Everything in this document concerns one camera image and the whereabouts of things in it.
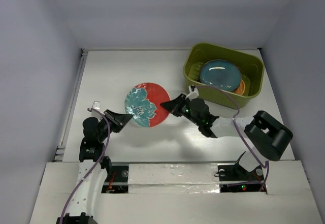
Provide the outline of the orange woven plate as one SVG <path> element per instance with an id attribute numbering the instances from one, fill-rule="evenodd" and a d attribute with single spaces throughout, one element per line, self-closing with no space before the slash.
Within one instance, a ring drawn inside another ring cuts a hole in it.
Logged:
<path id="1" fill-rule="evenodd" d="M 246 84 L 243 79 L 241 79 L 239 86 L 233 90 L 233 93 L 238 95 L 243 95 L 246 90 Z"/>

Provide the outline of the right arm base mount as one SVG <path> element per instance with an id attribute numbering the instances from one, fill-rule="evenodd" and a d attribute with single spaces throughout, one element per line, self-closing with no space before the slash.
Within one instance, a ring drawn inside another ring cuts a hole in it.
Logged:
<path id="1" fill-rule="evenodd" d="M 247 172 L 235 165 L 221 165 L 218 166 L 214 177 L 219 179 L 221 193 L 267 192 L 263 169 L 260 166 Z"/>

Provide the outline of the red plate with teal flower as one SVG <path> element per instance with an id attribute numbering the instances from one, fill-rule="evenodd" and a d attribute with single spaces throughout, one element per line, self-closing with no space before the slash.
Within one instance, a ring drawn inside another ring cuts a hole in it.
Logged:
<path id="1" fill-rule="evenodd" d="M 159 84 L 140 83 L 127 93 L 124 111 L 133 116 L 132 122 L 136 126 L 155 127 L 168 117 L 169 113 L 160 104 L 169 100 L 169 94 Z"/>

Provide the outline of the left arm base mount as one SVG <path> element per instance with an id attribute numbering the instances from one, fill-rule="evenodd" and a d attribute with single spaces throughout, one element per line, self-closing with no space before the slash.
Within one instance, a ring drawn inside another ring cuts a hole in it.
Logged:
<path id="1" fill-rule="evenodd" d="M 103 194 L 128 193 L 129 165 L 113 165 L 102 187 Z"/>

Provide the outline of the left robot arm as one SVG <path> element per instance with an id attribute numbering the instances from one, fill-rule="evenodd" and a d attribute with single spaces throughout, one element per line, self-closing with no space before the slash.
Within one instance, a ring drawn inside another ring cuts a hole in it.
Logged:
<path id="1" fill-rule="evenodd" d="M 105 156 L 110 134 L 119 133 L 133 118 L 131 114 L 119 114 L 89 108 L 99 118 L 91 116 L 83 123 L 83 139 L 79 150 L 78 176 L 57 223 L 97 223 L 96 209 L 104 182 L 112 176 L 112 163 Z"/>

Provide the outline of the dark teal blossom plate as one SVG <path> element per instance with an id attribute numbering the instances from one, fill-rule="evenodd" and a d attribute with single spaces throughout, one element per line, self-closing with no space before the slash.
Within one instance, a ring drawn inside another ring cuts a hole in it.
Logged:
<path id="1" fill-rule="evenodd" d="M 199 73 L 201 83 L 229 92 L 239 87 L 241 79 L 241 72 L 234 64 L 220 59 L 207 62 Z"/>

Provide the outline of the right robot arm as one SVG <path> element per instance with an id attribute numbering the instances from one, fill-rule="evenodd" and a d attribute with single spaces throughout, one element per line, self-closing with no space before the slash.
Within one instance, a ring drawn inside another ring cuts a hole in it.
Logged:
<path id="1" fill-rule="evenodd" d="M 193 122 L 207 138 L 239 137 L 252 148 L 242 153 L 233 165 L 219 171 L 228 181 L 252 180 L 251 174 L 269 161 L 279 161 L 293 133 L 266 111 L 242 118 L 223 118 L 210 113 L 203 99 L 190 99 L 181 94 L 176 99 L 163 102 L 161 106 L 176 117 Z"/>

